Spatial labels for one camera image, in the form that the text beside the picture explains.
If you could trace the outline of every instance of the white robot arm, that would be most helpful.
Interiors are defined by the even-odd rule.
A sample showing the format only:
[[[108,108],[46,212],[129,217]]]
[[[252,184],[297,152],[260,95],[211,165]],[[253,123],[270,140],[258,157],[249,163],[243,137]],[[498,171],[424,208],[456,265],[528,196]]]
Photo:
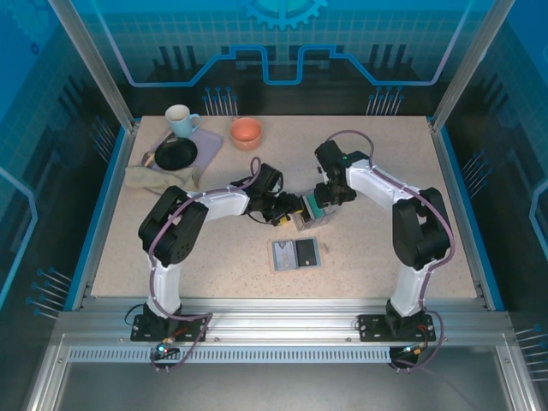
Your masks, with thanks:
[[[425,319],[420,293],[426,273],[444,257],[450,240],[436,216],[411,193],[420,194],[447,221],[440,192],[399,182],[373,165],[366,154],[344,154],[333,140],[322,144],[315,154],[325,181],[314,189],[320,208],[352,201],[359,192],[391,213],[393,247],[402,263],[384,318],[393,337],[415,333],[416,325]]]
[[[190,198],[197,194],[199,193],[188,193],[187,196]],[[229,186],[227,187],[227,191],[224,193],[202,197],[196,200],[196,202],[205,206],[207,209],[207,214],[205,215],[205,219],[203,221],[203,223],[207,223],[221,217],[240,216],[247,209],[249,197],[245,192],[239,190],[237,187]],[[190,252],[190,249],[187,249],[187,247],[191,246],[185,244],[182,251],[179,251],[179,253],[184,253],[186,250]],[[151,269],[151,261],[148,258],[147,260],[149,269]],[[165,311],[168,313],[177,313],[181,306],[179,281],[181,279],[184,262],[180,261],[175,264],[168,264],[167,266],[161,264],[159,261],[158,263],[156,267],[156,275],[154,276],[155,297],[157,298],[157,302]],[[152,300],[151,295],[148,296],[146,305],[154,314],[162,318],[167,318],[164,313],[158,310],[156,304],[154,304],[154,301]]]
[[[170,216],[190,198],[191,202],[160,237],[153,250],[155,270],[145,315],[162,323],[171,315],[180,315],[179,280],[184,259],[192,252],[204,223],[226,216],[240,216],[260,211],[267,223],[278,225],[289,214],[302,210],[301,200],[282,192],[283,175],[268,164],[261,164],[253,183],[251,177],[232,182],[226,189],[209,193],[185,193],[169,187],[160,197],[139,229],[143,249],[149,253],[152,242]]]

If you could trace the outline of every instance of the blue trim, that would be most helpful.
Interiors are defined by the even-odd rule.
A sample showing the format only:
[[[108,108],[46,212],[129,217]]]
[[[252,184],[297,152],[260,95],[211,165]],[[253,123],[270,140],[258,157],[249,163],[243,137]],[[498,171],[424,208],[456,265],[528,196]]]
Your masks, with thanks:
[[[210,58],[209,61],[198,71],[198,73],[194,75],[194,77],[190,81],[140,83],[135,81],[131,73],[129,73],[128,65],[125,63],[122,53],[120,52],[120,49],[116,45],[116,41],[114,40],[114,37],[112,36],[112,33],[110,32],[110,29],[108,25],[106,24],[106,21],[104,20],[104,16],[101,14],[98,8],[97,1],[92,0],[92,4],[93,4],[93,7],[95,8],[95,12],[97,13],[99,23],[103,27],[104,33],[106,34],[107,39],[110,42],[110,46],[112,47],[112,50],[114,51],[114,54],[116,55],[116,58],[118,62],[120,63],[122,71],[124,75],[126,76],[128,83],[133,87],[192,87],[202,78],[202,76],[205,73],[207,73],[207,71],[216,62],[226,61],[226,60],[236,60],[237,51],[259,51],[260,52],[261,62],[263,66],[263,81],[265,82],[265,84],[269,86],[296,86],[302,82],[304,66],[305,66],[304,56],[305,56],[305,52],[309,50],[328,51],[330,59],[348,60],[361,73],[361,75],[363,75],[367,80],[369,80],[369,82],[374,86],[432,86],[438,82],[438,79],[440,75],[442,74],[442,71],[444,70],[445,64],[447,63],[447,60],[449,59],[449,56],[453,50],[453,47],[458,37],[460,36],[461,30],[464,27],[464,24],[468,18],[470,10],[472,9],[475,1],[476,0],[470,0],[468,3],[468,6],[462,13],[462,17],[455,29],[455,32],[453,33],[453,36],[451,37],[449,44],[447,45],[447,49],[445,50],[445,53],[442,56],[442,59],[438,65],[438,68],[436,69],[436,73],[434,74],[434,77],[431,80],[424,80],[424,81],[423,80],[377,80],[372,76],[371,73],[369,73],[369,71],[367,71],[367,69],[356,58],[356,56],[354,56],[351,53],[337,52],[337,45],[312,44],[312,45],[302,45],[299,48],[299,51],[297,53],[297,62],[296,62],[297,74],[294,80],[271,80],[269,75],[268,53],[266,51],[266,48],[263,45],[230,45],[228,54],[215,55],[212,58]]]
[[[539,244],[542,247],[542,251],[545,254],[546,259],[548,259],[548,241],[540,228],[539,220],[537,220],[537,209],[539,208],[539,197],[540,195],[548,190],[548,179],[541,182],[533,191],[533,198],[531,199],[531,208],[529,209],[529,220],[533,226],[534,234],[539,240]]]
[[[31,221],[28,224],[27,231],[25,231],[25,236],[21,240],[21,244],[19,246],[19,249],[17,250],[14,261],[11,263],[11,267],[8,271],[8,276],[6,276],[6,281],[2,286],[2,290],[0,290],[0,311],[2,311],[3,303],[6,301],[6,297],[8,296],[9,289],[13,284],[15,274],[17,273],[17,270],[19,270],[19,266],[21,265],[21,261],[23,260],[23,256],[25,255],[25,252],[27,250],[28,242],[31,241],[34,229],[36,228],[36,224],[38,223],[38,210],[36,208],[36,201],[34,200],[34,193],[30,188],[17,180],[15,177],[13,177],[3,167],[0,167],[0,176],[8,180],[8,182],[12,184],[17,191],[27,197],[28,208],[31,212]]]
[[[451,163],[451,168],[453,169],[453,174],[455,174],[456,185],[461,194],[462,203],[464,204],[464,211],[466,212],[468,221],[470,222],[470,227],[472,228],[472,236],[474,237],[476,242],[479,260],[481,262],[481,265],[483,266],[485,280],[487,281],[487,286],[489,287],[493,306],[497,311],[504,311],[505,308],[503,304],[503,299],[501,298],[500,291],[498,290],[497,280],[495,279],[495,274],[493,273],[491,262],[489,261],[487,250],[485,249],[485,244],[483,242],[483,239],[481,238],[480,227],[478,226],[478,222],[472,208],[472,203],[470,202],[470,198],[468,197],[468,193],[466,191],[466,186],[464,185],[464,180],[462,179],[461,169],[459,168],[459,164],[456,161],[455,151],[453,150],[453,146],[451,145],[450,137],[447,133],[447,129],[445,128],[445,126],[443,126],[441,129],[441,135],[444,139],[445,149],[447,150],[449,161]]]
[[[116,138],[116,144],[114,145],[114,150],[110,156],[109,166],[106,169],[106,173],[103,179],[103,185],[101,186],[101,191],[99,192],[99,197],[97,198],[97,203],[95,204],[95,209],[93,210],[92,221],[89,223],[89,228],[87,229],[86,239],[84,240],[84,245],[82,246],[82,251],[80,252],[80,257],[78,258],[78,264],[76,265],[76,270],[74,270],[74,276],[72,278],[72,283],[70,284],[70,289],[68,289],[67,299],[65,300],[65,305],[63,311],[72,311],[72,306],[76,297],[78,295],[78,288],[80,287],[80,282],[84,276],[84,267],[86,266],[87,257],[92,246],[93,237],[95,236],[95,231],[97,230],[97,224],[99,217],[101,216],[101,211],[103,210],[104,201],[106,200],[106,194],[109,191],[110,180],[114,174],[114,168],[116,166],[116,161],[120,155],[120,150],[122,149],[123,136],[125,135],[126,130],[123,127],[120,127],[120,133]]]

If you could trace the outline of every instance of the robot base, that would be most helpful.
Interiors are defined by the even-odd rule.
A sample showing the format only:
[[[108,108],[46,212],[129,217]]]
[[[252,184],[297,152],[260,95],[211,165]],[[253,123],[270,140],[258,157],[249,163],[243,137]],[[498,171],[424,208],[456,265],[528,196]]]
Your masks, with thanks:
[[[420,343],[425,339],[428,342],[436,341],[436,331],[432,316],[423,311],[411,317],[401,317],[392,308],[390,300],[386,304],[386,314],[359,315],[356,328],[360,332],[360,341],[363,343]],[[417,325],[425,325],[428,329],[423,334]]]
[[[181,314],[182,308],[174,313]],[[147,304],[143,306],[143,313],[136,315],[131,331],[130,340],[135,342],[157,343],[164,338],[175,336],[175,341],[179,343],[191,342],[196,340],[200,333],[200,327],[205,323],[204,319],[195,321],[177,321],[175,319],[164,319],[153,313]],[[207,331],[204,333],[201,342],[205,341]]]

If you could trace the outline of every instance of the table surface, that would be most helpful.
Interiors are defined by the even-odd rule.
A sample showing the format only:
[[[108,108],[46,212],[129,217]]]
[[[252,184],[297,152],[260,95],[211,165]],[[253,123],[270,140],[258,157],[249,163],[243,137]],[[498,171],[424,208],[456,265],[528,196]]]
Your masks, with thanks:
[[[321,182],[314,150],[330,134],[357,129],[375,142],[375,163],[420,188],[435,187],[444,196],[456,254],[432,276],[428,296],[474,298],[476,292],[444,179],[423,116],[259,116],[263,143],[254,152],[235,149],[228,137],[231,119],[204,116],[201,127],[222,135],[224,145],[200,179],[200,190],[226,187],[249,176],[253,156],[283,172],[284,190],[302,193]],[[143,117],[129,165],[137,165],[168,127],[161,116]],[[368,153],[357,135],[342,135],[344,152]],[[149,270],[137,230],[158,196],[122,187],[92,288],[96,296],[144,297]],[[269,241],[315,236],[321,267],[274,272]],[[226,217],[206,224],[193,252],[184,261],[181,297],[212,298],[376,298],[389,297],[399,266],[391,245],[391,216],[360,195],[344,204],[327,225],[297,232],[258,224],[248,217]]]

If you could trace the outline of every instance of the beige cloth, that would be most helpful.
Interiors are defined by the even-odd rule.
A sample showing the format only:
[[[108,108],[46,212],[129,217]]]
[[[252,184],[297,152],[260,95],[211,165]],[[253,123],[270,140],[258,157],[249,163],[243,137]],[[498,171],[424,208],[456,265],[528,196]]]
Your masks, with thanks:
[[[124,186],[129,188],[145,188],[157,194],[163,194],[170,186],[177,186],[184,191],[198,191],[198,182],[194,180],[196,167],[177,171],[151,170],[141,165],[126,168]]]

